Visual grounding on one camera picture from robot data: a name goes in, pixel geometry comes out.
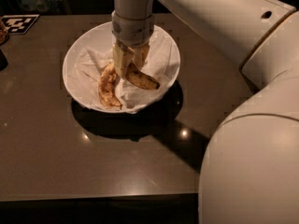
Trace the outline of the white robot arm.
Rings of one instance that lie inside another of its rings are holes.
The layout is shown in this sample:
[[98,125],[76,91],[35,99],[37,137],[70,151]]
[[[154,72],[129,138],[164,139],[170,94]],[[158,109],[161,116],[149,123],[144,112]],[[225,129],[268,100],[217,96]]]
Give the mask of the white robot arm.
[[[126,47],[150,39],[154,0],[114,0]],[[249,95],[206,147],[199,224],[299,224],[299,14],[279,0],[158,0],[223,54]]]

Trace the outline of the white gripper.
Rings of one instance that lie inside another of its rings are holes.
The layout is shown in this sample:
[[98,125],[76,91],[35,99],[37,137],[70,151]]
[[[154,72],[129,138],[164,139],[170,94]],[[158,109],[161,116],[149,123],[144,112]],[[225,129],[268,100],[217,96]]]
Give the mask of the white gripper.
[[111,17],[112,34],[117,39],[113,45],[114,66],[116,73],[121,78],[126,78],[131,61],[134,61],[138,69],[144,66],[150,51],[150,45],[146,43],[150,41],[154,32],[154,16],[150,15],[144,20],[129,20],[113,11]]

